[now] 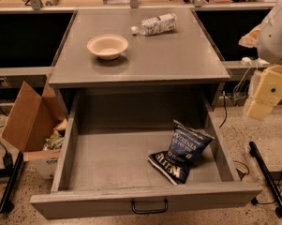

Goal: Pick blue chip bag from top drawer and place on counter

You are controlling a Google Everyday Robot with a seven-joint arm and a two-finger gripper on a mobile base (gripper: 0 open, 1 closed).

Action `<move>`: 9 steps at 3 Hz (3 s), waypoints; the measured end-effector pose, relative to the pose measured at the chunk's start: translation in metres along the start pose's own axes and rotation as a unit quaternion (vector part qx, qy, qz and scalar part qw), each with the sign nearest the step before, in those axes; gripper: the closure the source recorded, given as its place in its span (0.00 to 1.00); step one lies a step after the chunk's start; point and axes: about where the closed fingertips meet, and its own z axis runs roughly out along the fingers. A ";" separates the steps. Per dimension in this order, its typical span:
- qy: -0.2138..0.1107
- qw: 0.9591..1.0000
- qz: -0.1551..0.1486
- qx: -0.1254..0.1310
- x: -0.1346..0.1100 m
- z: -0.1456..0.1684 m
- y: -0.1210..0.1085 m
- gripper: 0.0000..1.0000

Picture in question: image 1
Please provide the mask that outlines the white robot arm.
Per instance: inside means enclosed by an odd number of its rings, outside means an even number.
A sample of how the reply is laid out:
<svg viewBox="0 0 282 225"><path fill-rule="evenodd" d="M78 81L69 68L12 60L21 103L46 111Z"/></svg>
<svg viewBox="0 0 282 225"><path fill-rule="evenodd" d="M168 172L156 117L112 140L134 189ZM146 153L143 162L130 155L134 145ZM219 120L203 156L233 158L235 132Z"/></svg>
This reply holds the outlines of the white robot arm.
<svg viewBox="0 0 282 225"><path fill-rule="evenodd" d="M245 118L262 121L282 100L282 0L239 44L256 48L258 57L270 66L262 72L255 71L245 102Z"/></svg>

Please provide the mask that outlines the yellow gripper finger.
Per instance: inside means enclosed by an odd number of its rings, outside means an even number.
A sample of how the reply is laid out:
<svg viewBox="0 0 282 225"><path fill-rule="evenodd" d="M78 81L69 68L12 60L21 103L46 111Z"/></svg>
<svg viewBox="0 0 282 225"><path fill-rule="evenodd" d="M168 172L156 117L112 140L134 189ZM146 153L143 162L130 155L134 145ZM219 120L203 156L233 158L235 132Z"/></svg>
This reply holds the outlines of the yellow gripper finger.
<svg viewBox="0 0 282 225"><path fill-rule="evenodd" d="M249 33L242 36L238 44L240 46L247 47L247 48L256 48L258 45L259 32L260 32L260 25L257 25Z"/></svg>
<svg viewBox="0 0 282 225"><path fill-rule="evenodd" d="M282 66L275 65L256 71L249 88L245 116L262 121L282 100Z"/></svg>

